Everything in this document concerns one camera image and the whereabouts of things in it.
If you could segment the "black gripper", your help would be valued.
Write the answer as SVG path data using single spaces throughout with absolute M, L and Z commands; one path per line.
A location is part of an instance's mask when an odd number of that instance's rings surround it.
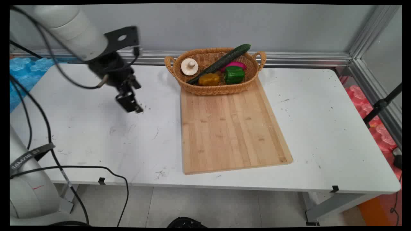
M 139 114 L 144 112 L 144 110 L 136 101 L 135 94 L 132 91 L 132 88 L 136 90 L 141 88 L 131 67 L 135 61 L 137 61 L 137 55 L 135 55 L 131 62 L 126 63 L 118 52 L 112 52 L 88 61 L 88 67 L 101 79 L 100 83 L 96 86 L 97 88 L 107 84 L 119 89 L 126 85 L 128 92 L 117 95 L 116 101 L 128 113 L 136 112 Z

